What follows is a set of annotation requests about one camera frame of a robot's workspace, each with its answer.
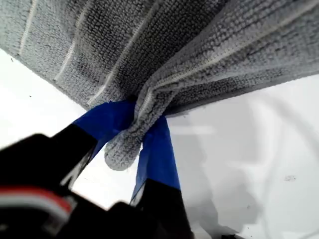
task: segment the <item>gray fabric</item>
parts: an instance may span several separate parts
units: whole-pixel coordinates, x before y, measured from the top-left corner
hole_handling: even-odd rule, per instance
[[[166,112],[239,95],[319,66],[319,0],[2,0],[0,47],[86,109],[138,96],[106,146],[129,167]]]

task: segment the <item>white surface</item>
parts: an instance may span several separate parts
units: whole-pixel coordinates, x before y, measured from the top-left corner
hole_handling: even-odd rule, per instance
[[[238,232],[247,239],[319,238],[318,79],[281,84],[168,119],[198,238],[209,238],[207,232]],[[2,51],[0,102],[0,147],[36,132],[52,136],[84,113]],[[99,153],[74,190],[104,208],[128,201],[136,166],[112,171]]]

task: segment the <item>towel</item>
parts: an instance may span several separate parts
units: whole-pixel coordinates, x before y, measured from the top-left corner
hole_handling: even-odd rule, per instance
[[[319,0],[1,0],[0,47],[86,109],[136,97],[124,170],[162,114],[316,74]]]

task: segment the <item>blue tape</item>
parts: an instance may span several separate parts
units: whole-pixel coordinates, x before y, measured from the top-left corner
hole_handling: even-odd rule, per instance
[[[164,116],[144,136],[132,198],[147,178],[180,190],[173,147]]]
[[[129,101],[103,103],[73,122],[97,140],[91,159],[108,141],[130,126],[134,107],[135,102]]]

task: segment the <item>black plastic part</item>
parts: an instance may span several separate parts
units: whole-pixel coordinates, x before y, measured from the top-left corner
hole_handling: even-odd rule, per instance
[[[181,192],[175,188],[148,179],[136,207],[117,203],[105,211],[72,193],[70,185],[61,186],[70,172],[75,172],[71,180],[83,170],[95,145],[92,136],[71,124],[53,138],[36,134],[0,151],[0,187],[40,187],[76,202],[69,221],[55,235],[43,230],[50,220],[45,212],[0,207],[0,224],[9,224],[0,238],[193,238]]]
[[[192,239],[181,191],[147,179],[133,201],[137,201],[136,208],[150,215],[162,224],[171,238]]]

